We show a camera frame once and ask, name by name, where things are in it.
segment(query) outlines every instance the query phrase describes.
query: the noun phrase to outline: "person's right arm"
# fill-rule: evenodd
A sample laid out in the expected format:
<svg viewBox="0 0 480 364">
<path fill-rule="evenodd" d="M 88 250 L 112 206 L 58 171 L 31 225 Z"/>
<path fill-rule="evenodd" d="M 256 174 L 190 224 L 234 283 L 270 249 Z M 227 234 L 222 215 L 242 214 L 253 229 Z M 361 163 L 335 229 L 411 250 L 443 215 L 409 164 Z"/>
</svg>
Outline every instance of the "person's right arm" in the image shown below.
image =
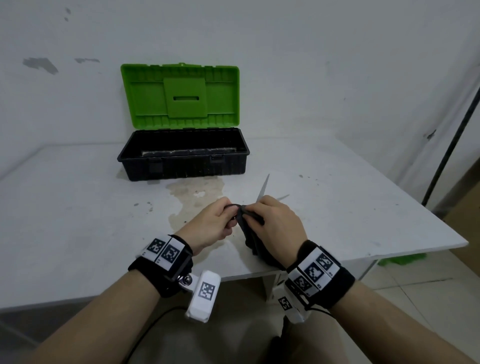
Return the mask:
<svg viewBox="0 0 480 364">
<path fill-rule="evenodd" d="M 251 217 L 243 216 L 268 251 L 284 267 L 293 264 L 299 248 L 307 240 L 299 217 L 270 196 L 264 196 L 247 209 L 264 218 L 262 226 Z M 374 364 L 475 363 L 359 281 L 330 313 Z"/>
</svg>

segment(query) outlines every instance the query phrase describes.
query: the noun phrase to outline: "wrist strap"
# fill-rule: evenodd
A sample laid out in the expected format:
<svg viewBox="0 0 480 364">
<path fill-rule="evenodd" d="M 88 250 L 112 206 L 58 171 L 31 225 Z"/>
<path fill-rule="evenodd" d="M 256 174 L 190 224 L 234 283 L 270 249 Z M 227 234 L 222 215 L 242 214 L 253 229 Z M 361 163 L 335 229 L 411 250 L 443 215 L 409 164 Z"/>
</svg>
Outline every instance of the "wrist strap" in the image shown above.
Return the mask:
<svg viewBox="0 0 480 364">
<path fill-rule="evenodd" d="M 336 304 L 355 282 L 355 278 L 324 248 L 306 240 L 299 249 L 297 260 L 287 268 L 294 289 L 308 301 L 329 309 Z"/>
<path fill-rule="evenodd" d="M 153 239 L 128 267 L 136 269 L 168 298 L 180 291 L 177 279 L 192 271 L 192 249 L 177 235 L 162 235 Z"/>
</svg>

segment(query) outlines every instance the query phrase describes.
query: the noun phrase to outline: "person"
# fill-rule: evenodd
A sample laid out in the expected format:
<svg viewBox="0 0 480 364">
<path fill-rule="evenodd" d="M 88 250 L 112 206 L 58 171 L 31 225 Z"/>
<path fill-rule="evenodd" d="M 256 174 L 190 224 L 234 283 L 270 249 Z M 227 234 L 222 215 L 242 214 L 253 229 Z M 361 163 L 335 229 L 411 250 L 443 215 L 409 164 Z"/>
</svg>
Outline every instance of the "person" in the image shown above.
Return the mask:
<svg viewBox="0 0 480 364">
<path fill-rule="evenodd" d="M 188 243 L 194 255 L 199 254 L 232 233 L 238 208 L 224 209 L 229 204 L 226 197 L 218 199 L 175 235 Z M 247 210 L 263 217 L 264 225 L 260 225 L 243 215 L 272 256 L 283 267 L 292 265 L 307 240 L 301 220 L 287 205 L 267 195 Z M 41 343 L 29 363 L 121 363 L 159 300 L 153 284 L 132 269 Z M 359 281 L 354 281 L 330 313 L 374 364 L 474 363 Z M 347 362 L 344 354 L 332 353 L 340 345 L 335 328 L 332 318 L 313 312 L 305 323 L 284 330 L 281 339 L 291 344 L 291 350 L 282 357 L 293 363 Z"/>
</svg>

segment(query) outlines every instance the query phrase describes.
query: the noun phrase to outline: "black pole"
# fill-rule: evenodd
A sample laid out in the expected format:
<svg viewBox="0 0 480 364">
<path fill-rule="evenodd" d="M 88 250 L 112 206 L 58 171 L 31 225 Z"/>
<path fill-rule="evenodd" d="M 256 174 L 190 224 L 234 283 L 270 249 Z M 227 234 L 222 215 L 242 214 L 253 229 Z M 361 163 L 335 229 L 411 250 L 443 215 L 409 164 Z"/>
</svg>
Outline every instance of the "black pole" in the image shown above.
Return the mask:
<svg viewBox="0 0 480 364">
<path fill-rule="evenodd" d="M 442 174 L 450 156 L 452 155 L 452 152 L 455 149 L 456 144 L 458 143 L 460 137 L 462 136 L 462 133 L 465 130 L 465 127 L 470 121 L 470 118 L 472 117 L 473 112 L 475 111 L 475 108 L 479 104 L 479 101 L 480 101 L 480 88 L 475 94 L 475 97 L 473 98 L 472 103 L 470 104 L 470 107 L 468 108 L 465 116 L 463 117 L 463 120 L 460 123 L 460 126 L 458 127 L 452 141 L 450 142 L 450 145 L 448 146 L 447 151 L 445 152 L 444 157 L 442 158 L 442 161 L 440 162 L 440 165 L 437 168 L 437 172 L 435 172 L 435 175 L 433 176 L 433 179 L 430 182 L 430 185 L 428 186 L 427 192 L 425 193 L 423 201 L 421 202 L 422 206 L 427 205 L 427 202 L 430 199 L 430 196 L 432 195 L 433 189 L 437 185 L 438 179 L 440 178 L 440 175 Z"/>
</svg>

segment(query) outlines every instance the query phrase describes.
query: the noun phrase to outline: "green toolbox lid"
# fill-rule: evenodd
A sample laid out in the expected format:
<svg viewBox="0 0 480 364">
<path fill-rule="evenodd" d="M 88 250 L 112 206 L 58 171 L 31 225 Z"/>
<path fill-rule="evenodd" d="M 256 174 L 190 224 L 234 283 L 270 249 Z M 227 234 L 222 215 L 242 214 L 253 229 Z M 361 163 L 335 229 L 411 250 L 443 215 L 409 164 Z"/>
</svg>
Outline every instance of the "green toolbox lid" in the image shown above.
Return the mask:
<svg viewBox="0 0 480 364">
<path fill-rule="evenodd" d="M 136 129 L 229 128 L 240 122 L 236 66 L 123 64 Z"/>
</svg>

